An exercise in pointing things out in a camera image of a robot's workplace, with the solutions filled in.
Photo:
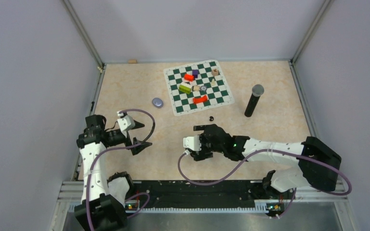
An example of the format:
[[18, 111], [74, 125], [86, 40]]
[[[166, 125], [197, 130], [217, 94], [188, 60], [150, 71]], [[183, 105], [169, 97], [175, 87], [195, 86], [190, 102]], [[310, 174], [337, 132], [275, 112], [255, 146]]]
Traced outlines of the lavender earbud charging case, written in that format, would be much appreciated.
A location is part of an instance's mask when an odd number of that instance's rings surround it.
[[152, 104], [156, 108], [162, 108], [164, 106], [164, 102], [160, 98], [152, 99]]

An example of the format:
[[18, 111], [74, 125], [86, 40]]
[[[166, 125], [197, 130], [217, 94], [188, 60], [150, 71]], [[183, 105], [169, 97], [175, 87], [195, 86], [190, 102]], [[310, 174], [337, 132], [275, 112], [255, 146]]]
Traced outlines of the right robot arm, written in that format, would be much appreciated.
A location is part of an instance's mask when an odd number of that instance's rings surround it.
[[195, 161], [221, 153], [232, 161], [272, 162], [288, 166], [270, 171], [264, 178], [263, 191], [277, 198], [292, 189], [311, 186], [332, 193], [336, 189], [341, 157], [320, 139], [308, 136], [303, 142], [262, 141], [249, 136], [232, 136], [216, 124], [194, 126], [201, 134], [185, 137], [183, 147]]

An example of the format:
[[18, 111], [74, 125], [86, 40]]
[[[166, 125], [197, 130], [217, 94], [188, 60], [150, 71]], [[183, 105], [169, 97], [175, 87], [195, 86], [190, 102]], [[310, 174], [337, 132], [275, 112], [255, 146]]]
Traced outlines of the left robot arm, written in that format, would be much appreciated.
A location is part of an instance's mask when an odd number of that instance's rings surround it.
[[106, 129], [103, 115], [86, 117], [86, 128], [76, 140], [84, 178], [81, 203], [74, 208], [74, 216], [86, 231], [117, 231], [128, 224], [125, 199], [133, 197], [135, 186], [127, 172], [107, 178], [106, 151], [128, 149], [136, 155], [152, 145], [148, 142], [151, 133], [143, 141], [129, 136], [130, 130], [145, 127], [143, 123], [134, 120], [127, 111], [118, 115], [118, 129]]

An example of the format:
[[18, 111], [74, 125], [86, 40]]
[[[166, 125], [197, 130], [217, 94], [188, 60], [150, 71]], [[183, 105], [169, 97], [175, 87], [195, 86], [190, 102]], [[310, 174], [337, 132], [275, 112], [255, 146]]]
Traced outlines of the red arch block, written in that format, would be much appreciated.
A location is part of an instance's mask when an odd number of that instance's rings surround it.
[[198, 104], [198, 103], [204, 103], [208, 100], [207, 95], [203, 95], [201, 97], [195, 97], [193, 98], [193, 104]]

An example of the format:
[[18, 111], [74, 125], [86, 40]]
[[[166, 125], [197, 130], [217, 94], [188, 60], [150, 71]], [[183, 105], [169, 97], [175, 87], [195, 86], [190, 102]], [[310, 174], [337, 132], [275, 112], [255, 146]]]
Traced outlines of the green white chessboard mat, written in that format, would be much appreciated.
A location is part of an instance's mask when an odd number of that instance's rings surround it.
[[184, 116], [235, 102], [217, 60], [166, 68], [163, 74], [175, 116]]

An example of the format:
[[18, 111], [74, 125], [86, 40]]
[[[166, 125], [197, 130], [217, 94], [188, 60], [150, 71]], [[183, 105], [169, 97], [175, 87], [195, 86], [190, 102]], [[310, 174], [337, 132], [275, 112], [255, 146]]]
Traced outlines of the green white lego brick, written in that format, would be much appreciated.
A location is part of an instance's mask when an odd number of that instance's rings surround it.
[[188, 83], [181, 83], [178, 87], [180, 92], [190, 94], [192, 92], [192, 86]]

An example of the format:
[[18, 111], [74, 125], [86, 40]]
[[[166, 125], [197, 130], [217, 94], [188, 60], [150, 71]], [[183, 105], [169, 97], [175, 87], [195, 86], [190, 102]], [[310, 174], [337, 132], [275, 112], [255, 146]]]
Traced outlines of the cork stopper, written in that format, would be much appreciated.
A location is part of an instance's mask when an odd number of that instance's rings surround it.
[[128, 61], [128, 64], [137, 64], [138, 61], [136, 59], [131, 59]]

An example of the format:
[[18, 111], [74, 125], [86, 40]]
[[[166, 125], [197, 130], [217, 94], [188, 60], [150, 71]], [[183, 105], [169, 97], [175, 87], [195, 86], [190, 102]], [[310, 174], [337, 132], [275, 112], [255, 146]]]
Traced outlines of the black microphone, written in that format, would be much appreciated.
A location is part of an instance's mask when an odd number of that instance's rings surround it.
[[248, 101], [248, 105], [244, 112], [244, 115], [246, 117], [252, 116], [260, 97], [264, 94], [264, 87], [261, 84], [256, 84], [255, 86], [252, 87], [251, 91], [252, 91], [251, 97]]

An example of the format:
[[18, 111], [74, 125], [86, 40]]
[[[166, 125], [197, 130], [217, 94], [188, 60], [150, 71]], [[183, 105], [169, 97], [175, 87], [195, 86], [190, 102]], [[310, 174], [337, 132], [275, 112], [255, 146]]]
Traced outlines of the wooden cube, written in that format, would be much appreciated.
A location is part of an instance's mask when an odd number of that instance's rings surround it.
[[215, 77], [215, 76], [218, 76], [219, 75], [219, 70], [218, 69], [213, 69], [212, 71], [211, 71], [211, 74]]

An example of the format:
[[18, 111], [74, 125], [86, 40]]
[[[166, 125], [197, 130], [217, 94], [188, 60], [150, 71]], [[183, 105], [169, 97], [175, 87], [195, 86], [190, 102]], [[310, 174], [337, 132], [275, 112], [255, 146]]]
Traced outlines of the purple block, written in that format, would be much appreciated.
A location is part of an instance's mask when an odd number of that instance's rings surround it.
[[192, 70], [192, 76], [194, 78], [198, 78], [198, 75], [199, 75], [199, 70], [197, 70], [197, 69]]

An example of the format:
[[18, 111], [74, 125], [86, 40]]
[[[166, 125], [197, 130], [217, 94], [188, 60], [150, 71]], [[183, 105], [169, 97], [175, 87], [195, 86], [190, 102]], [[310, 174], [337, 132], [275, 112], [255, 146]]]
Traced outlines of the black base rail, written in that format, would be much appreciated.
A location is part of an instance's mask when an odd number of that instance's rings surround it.
[[260, 181], [225, 180], [199, 186], [185, 180], [142, 180], [133, 183], [133, 194], [147, 192], [147, 209], [233, 209], [256, 208], [270, 197]]

